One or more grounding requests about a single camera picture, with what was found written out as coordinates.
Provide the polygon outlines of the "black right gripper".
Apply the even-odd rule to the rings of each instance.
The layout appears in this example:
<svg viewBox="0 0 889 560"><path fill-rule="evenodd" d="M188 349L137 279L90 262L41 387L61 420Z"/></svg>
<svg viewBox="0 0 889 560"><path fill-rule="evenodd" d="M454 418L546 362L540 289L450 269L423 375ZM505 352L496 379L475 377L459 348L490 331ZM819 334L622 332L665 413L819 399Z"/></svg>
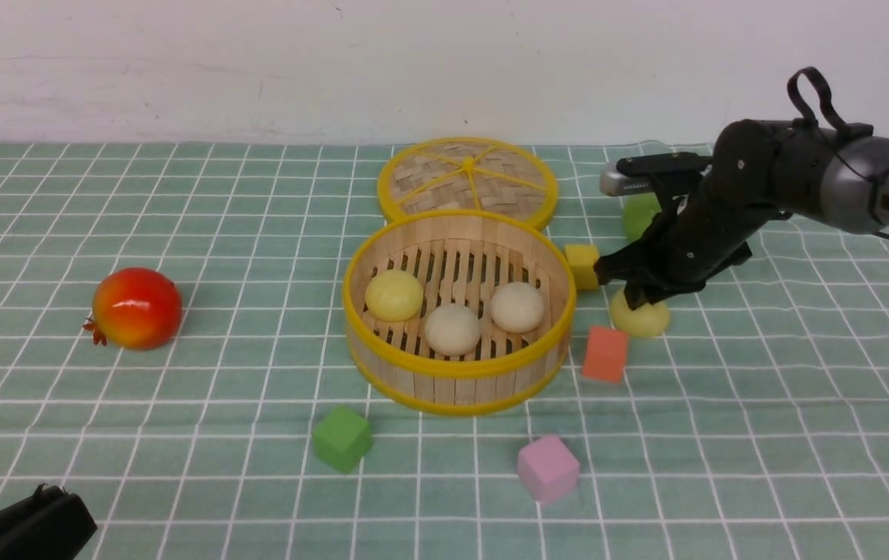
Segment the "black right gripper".
<svg viewBox="0 0 889 560"><path fill-rule="evenodd" d="M640 238L643 249L623 247L600 256L593 272L600 285L625 282L630 310L653 306L703 290L711 277L750 258L747 239L773 219L774 205L745 194L736 182L707 175L682 210L659 212Z"/></svg>

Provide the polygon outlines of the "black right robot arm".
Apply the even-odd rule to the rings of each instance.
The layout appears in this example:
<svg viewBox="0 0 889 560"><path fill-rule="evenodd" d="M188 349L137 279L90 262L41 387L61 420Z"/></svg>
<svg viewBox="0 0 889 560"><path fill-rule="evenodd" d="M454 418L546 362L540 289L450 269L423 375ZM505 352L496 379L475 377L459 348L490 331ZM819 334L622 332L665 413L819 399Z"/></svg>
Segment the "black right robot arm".
<svg viewBox="0 0 889 560"><path fill-rule="evenodd" d="M889 227L889 139L848 139L796 121L742 120L711 155L623 157L604 171L610 196L652 192L659 212L625 248L594 263L601 285L621 281L631 308L695 293L752 256L765 224L802 216L843 233Z"/></svg>

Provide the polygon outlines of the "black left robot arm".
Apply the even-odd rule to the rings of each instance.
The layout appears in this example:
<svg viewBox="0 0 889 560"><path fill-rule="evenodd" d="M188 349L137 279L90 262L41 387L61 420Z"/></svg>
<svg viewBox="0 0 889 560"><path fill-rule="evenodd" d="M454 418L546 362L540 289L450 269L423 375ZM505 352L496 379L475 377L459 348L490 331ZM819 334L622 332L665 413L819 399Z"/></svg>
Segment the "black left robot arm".
<svg viewBox="0 0 889 560"><path fill-rule="evenodd" d="M75 559L97 531L81 496L39 485L0 510L0 559Z"/></svg>

